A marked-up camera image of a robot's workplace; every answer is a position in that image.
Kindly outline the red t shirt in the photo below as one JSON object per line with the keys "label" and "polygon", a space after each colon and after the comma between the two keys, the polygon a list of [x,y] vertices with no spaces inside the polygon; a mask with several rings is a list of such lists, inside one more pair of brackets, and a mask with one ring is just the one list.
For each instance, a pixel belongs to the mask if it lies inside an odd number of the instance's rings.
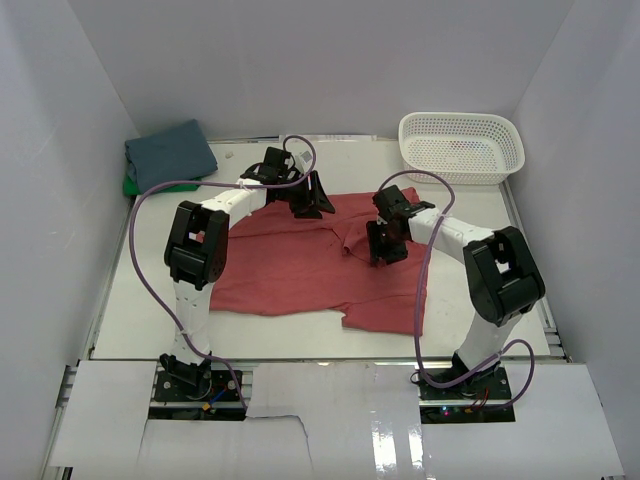
{"label": "red t shirt", "polygon": [[410,335],[425,246],[409,243],[392,265],[370,262],[366,224],[377,216],[369,193],[334,195],[336,211],[296,219],[272,203],[233,226],[227,262],[211,295],[213,311],[280,316],[338,311],[342,325]]}

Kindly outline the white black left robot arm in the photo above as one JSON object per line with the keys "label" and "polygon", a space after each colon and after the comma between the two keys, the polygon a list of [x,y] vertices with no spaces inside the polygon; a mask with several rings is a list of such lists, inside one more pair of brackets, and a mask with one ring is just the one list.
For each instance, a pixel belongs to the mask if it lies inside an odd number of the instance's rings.
{"label": "white black left robot arm", "polygon": [[230,230],[277,201],[301,219],[335,212],[315,169],[302,171],[290,152],[274,147],[233,188],[177,207],[164,253],[176,299],[176,334],[172,352],[162,355],[160,363],[188,398],[203,399],[211,391],[209,307],[226,266]]}

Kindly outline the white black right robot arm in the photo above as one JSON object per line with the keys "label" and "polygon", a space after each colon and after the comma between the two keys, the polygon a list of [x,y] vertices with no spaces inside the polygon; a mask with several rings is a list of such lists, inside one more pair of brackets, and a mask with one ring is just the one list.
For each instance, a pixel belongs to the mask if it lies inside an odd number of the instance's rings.
{"label": "white black right robot arm", "polygon": [[378,218],[366,225],[373,265],[405,260],[409,242],[427,247],[419,270],[417,303],[426,298],[435,250],[464,266],[474,316],[451,367],[437,377],[424,368],[419,314],[414,318],[414,347],[420,383],[453,389],[466,399],[477,397],[488,385],[487,373],[517,343],[508,340],[515,325],[546,294],[524,235],[513,226],[492,230],[466,223],[426,201],[412,203],[395,185],[376,192],[373,204]]}

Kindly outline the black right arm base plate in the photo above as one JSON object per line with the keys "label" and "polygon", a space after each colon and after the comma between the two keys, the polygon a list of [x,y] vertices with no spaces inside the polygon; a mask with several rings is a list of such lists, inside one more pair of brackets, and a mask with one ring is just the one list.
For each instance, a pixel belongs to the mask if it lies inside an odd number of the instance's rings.
{"label": "black right arm base plate", "polygon": [[418,378],[418,371],[410,376],[410,381],[418,387],[423,425],[513,423],[516,420],[512,406],[499,408],[512,397],[504,367],[449,390],[428,385]]}

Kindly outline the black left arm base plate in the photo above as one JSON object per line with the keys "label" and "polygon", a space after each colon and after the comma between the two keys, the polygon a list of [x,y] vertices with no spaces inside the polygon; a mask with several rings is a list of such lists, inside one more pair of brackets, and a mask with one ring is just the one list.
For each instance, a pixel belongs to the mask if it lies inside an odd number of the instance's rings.
{"label": "black left arm base plate", "polygon": [[190,385],[159,369],[152,390],[148,417],[152,420],[243,421],[240,402],[243,372],[228,370],[205,372],[198,386]]}

